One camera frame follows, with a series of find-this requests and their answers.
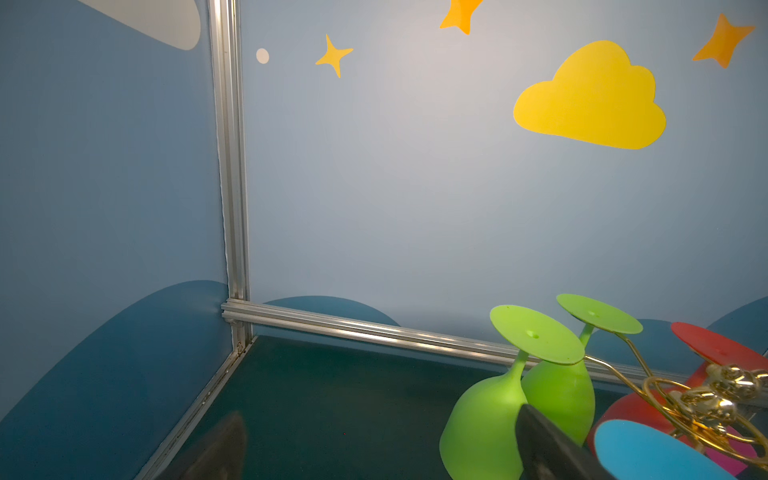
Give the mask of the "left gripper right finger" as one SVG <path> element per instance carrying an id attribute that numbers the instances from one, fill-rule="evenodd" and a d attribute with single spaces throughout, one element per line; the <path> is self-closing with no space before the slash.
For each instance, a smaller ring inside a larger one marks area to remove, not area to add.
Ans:
<path id="1" fill-rule="evenodd" d="M 526 479 L 615 480 L 595 457 L 530 404 L 520 408 L 515 436 Z"/>

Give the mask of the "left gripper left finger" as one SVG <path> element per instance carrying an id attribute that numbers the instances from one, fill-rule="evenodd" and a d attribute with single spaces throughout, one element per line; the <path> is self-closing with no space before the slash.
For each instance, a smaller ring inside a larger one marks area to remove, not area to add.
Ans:
<path id="1" fill-rule="evenodd" d="M 232 412 L 178 455 L 156 479 L 242 479 L 246 446 L 244 419 L 239 412 Z"/>

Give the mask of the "pink wine glass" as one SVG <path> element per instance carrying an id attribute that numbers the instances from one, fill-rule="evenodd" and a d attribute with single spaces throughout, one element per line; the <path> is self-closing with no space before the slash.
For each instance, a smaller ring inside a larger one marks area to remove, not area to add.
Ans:
<path id="1" fill-rule="evenodd" d="M 735 452 L 737 452 L 742 456 L 745 456 L 747 458 L 757 457 L 757 452 L 753 448 L 752 444 L 739 442 L 736 440 L 730 440 L 729 445 Z M 715 449 L 708 448 L 706 450 L 705 455 L 711 461 L 719 465 L 721 468 L 723 468 L 725 471 L 727 471 L 730 475 L 734 477 L 744 472 L 749 466 L 748 463 L 744 463 L 743 461 L 734 459 L 728 455 L 724 455 L 723 453 Z"/>

